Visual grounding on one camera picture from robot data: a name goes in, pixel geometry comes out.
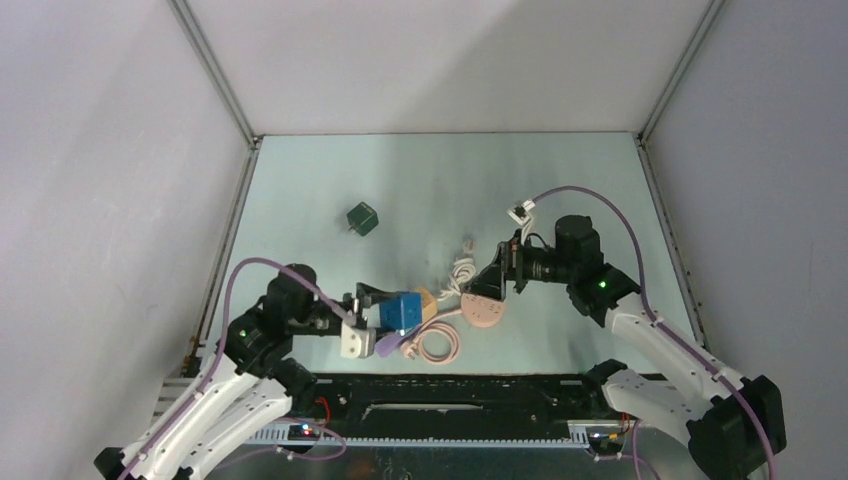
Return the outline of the blue cube socket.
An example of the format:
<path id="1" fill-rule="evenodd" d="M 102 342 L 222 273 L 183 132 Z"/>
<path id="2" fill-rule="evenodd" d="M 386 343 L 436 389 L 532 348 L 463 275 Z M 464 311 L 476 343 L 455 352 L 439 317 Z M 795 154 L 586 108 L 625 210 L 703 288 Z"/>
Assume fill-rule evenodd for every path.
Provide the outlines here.
<path id="1" fill-rule="evenodd" d="M 423 321 L 422 296 L 416 291 L 399 292 L 378 305 L 380 327 L 407 332 Z"/>

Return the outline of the beige cube socket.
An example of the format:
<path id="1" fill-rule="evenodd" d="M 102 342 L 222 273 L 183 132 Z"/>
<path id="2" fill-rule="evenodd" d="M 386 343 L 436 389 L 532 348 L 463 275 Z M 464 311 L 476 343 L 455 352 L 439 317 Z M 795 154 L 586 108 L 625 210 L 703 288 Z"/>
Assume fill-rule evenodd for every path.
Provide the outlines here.
<path id="1" fill-rule="evenodd" d="M 438 301 L 434 297 L 434 295 L 425 287 L 416 287 L 414 291 L 420 295 L 421 322 L 427 322 L 438 314 Z"/>

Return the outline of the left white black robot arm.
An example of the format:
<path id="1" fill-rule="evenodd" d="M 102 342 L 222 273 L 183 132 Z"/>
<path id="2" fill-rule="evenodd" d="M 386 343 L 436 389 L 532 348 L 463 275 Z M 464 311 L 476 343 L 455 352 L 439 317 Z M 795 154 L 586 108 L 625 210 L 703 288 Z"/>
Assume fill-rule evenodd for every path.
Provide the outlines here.
<path id="1" fill-rule="evenodd" d="M 287 414 L 304 416 L 316 403 L 316 377 L 291 355 L 297 336 L 336 336 L 345 358 L 367 358 L 386 333 L 422 322 L 416 290 L 384 291 L 359 283 L 340 300 L 316 284 L 305 264 L 252 257 L 230 276 L 263 264 L 277 271 L 267 291 L 237 318 L 226 314 L 215 349 L 192 383 L 136 441 L 107 447 L 94 466 L 105 479 L 204 479 L 241 444 Z"/>

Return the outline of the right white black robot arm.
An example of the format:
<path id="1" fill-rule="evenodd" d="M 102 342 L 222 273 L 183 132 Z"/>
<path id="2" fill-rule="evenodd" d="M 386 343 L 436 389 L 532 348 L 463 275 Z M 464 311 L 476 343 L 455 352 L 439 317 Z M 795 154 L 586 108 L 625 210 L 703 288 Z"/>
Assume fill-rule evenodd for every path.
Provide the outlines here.
<path id="1" fill-rule="evenodd" d="M 535 247 L 519 233 L 499 243 L 493 261 L 465 292 L 495 301 L 530 281 L 562 284 L 574 308 L 630 344 L 668 381 L 644 379 L 608 360 L 584 376 L 585 411 L 627 413 L 684 445 L 710 479 L 745 479 L 787 446 L 782 396 L 769 378 L 750 379 L 683 336 L 644 305 L 642 288 L 606 262 L 587 216 L 557 220 L 555 243 Z"/>

